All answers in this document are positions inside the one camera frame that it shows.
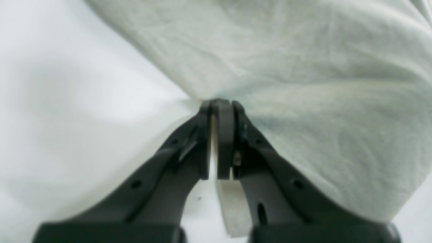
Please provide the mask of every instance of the black plastic part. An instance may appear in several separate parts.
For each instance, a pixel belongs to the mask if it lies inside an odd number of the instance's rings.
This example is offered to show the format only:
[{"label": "black plastic part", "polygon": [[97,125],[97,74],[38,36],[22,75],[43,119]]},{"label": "black plastic part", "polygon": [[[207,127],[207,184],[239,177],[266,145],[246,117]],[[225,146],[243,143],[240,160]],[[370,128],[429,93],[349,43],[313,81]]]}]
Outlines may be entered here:
[{"label": "black plastic part", "polygon": [[180,228],[190,190],[208,179],[211,120],[217,121],[218,179],[240,180],[254,228],[250,243],[400,243],[391,224],[371,222],[331,201],[283,159],[238,102],[203,102],[156,154],[105,200],[34,243],[186,243]]}]

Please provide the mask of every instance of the screw hole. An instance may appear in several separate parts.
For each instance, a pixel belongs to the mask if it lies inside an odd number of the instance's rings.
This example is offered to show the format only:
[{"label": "screw hole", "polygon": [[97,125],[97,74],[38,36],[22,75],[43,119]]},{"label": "screw hole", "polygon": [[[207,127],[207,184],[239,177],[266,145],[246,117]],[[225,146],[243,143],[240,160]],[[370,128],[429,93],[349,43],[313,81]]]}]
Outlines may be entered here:
[{"label": "screw hole", "polygon": [[130,187],[132,188],[132,189],[137,189],[138,187],[140,187],[141,186],[141,181],[140,180],[136,180],[136,181],[134,181],[131,185],[130,185]]},{"label": "screw hole", "polygon": [[295,188],[300,189],[300,190],[303,190],[305,188],[305,185],[301,181],[299,181],[298,179],[292,180],[291,184]]},{"label": "screw hole", "polygon": [[267,214],[262,203],[258,204],[258,219],[261,225],[267,225]]}]

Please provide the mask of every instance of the fabric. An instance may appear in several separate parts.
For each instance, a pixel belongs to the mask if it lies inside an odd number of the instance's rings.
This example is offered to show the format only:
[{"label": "fabric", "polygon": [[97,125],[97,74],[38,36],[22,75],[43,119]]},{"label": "fabric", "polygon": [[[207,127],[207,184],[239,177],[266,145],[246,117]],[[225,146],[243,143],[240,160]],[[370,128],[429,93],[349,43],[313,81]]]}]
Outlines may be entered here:
[{"label": "fabric", "polygon": [[358,215],[390,221],[431,171],[428,1],[88,2],[191,97],[240,101]]}]

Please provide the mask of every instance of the white background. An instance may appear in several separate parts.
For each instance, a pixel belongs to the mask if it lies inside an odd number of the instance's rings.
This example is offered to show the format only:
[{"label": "white background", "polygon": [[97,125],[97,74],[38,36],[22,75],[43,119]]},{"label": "white background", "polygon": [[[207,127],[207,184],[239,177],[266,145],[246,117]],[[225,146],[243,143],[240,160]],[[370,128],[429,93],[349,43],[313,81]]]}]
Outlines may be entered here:
[{"label": "white background", "polygon": [[[82,1],[0,1],[0,243],[107,195],[199,106]],[[184,210],[191,243],[230,239],[214,170]],[[430,243],[432,177],[395,219]]]}]

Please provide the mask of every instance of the gray cloth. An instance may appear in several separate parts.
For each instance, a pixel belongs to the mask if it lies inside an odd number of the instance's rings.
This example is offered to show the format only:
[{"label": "gray cloth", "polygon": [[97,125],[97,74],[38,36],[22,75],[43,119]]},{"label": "gray cloth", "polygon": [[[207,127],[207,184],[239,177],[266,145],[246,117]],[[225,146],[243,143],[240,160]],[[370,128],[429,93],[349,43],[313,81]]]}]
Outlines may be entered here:
[{"label": "gray cloth", "polygon": [[428,1],[88,2],[193,98],[240,101],[358,215],[390,221],[431,171]]}]

